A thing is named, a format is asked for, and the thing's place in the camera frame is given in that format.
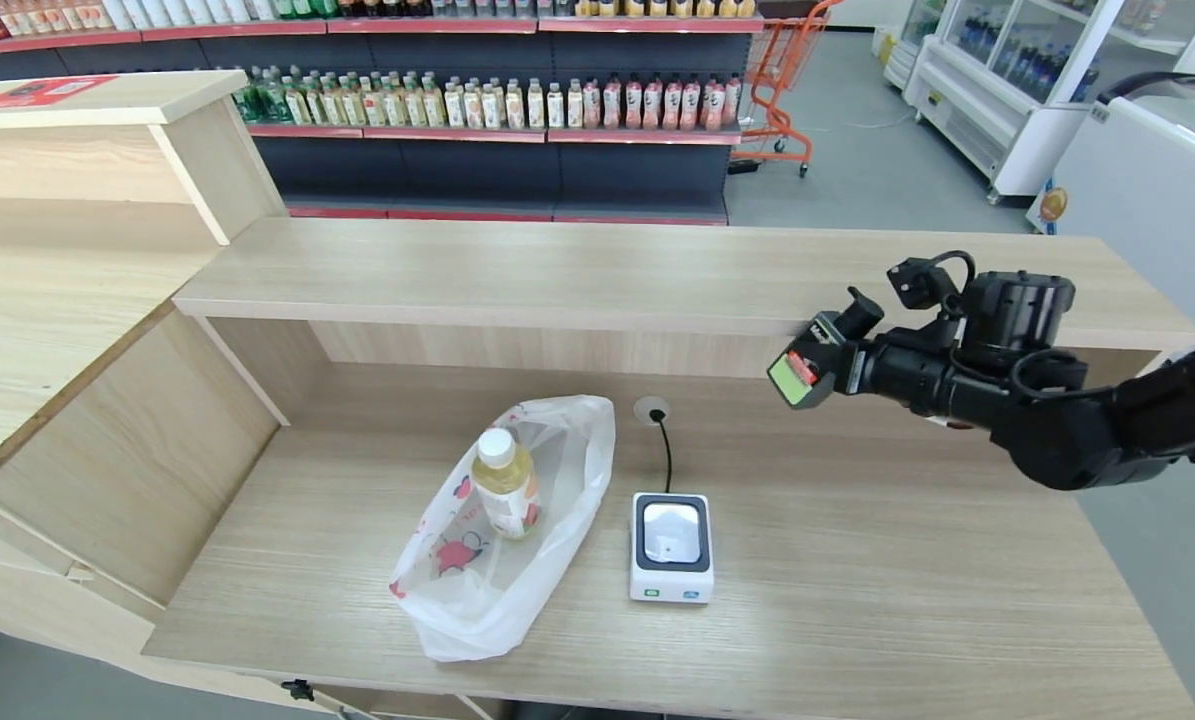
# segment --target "sticker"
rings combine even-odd
[[[0,94],[0,107],[39,107],[67,100],[91,87],[112,81],[117,76],[62,76],[35,79]]]

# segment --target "drink display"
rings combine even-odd
[[[611,73],[601,84],[569,78],[564,84],[544,84],[500,78],[489,82],[452,76],[439,82],[436,74],[417,72],[323,72],[304,73],[292,64],[250,69],[250,85],[233,92],[232,101],[246,123],[295,124],[295,127],[433,127],[472,128],[489,131],[565,128],[589,129],[697,129],[719,133],[734,129],[743,84],[739,74],[721,78],[691,76],[685,84],[673,78],[664,87],[657,74],[642,85],[639,74],[624,78]]]

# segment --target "plastic bag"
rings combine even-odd
[[[503,656],[523,641],[609,486],[615,410],[605,396],[532,400],[491,427],[509,429],[531,451],[543,513],[529,536],[502,539],[468,476],[477,442],[451,470],[388,584],[437,661]]]

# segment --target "wooden panel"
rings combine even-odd
[[[172,313],[4,464],[0,509],[164,607],[274,427]]]
[[[207,320],[239,373],[283,425],[329,365],[326,351],[305,320]]]
[[[219,100],[168,127],[149,128],[219,245],[257,219],[287,214],[235,116],[232,100]]]
[[[0,199],[0,462],[217,251],[190,205]]]
[[[190,315],[789,337],[856,284],[920,327],[885,270],[972,252],[980,267],[1067,275],[1059,345],[1173,350],[1195,328],[1093,238],[986,233],[263,219],[196,273]],[[961,279],[961,269],[954,269]]]
[[[415,521],[489,419],[575,392],[611,396],[619,423],[588,539],[523,646],[425,660],[387,590]],[[662,441],[630,408],[651,393],[673,410],[673,488],[713,512],[699,609],[629,599],[629,498],[664,487]],[[354,364],[294,421],[148,656],[701,716],[1195,716],[1073,497],[1028,482],[983,433],[880,398],[795,414],[747,379]],[[317,642],[292,644],[289,619]]]
[[[191,204],[145,127],[4,129],[0,197]]]
[[[244,324],[246,320],[232,320]],[[786,337],[313,324],[336,363],[756,379]]]
[[[153,623],[109,605],[63,578],[0,565],[0,630],[30,642],[94,657],[159,683],[318,710],[312,703],[296,703],[268,679],[140,656],[139,648],[152,633]]]

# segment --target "bottle cap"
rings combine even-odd
[[[477,456],[491,468],[504,468],[516,455],[516,441],[513,433],[501,427],[492,427],[477,438]]]

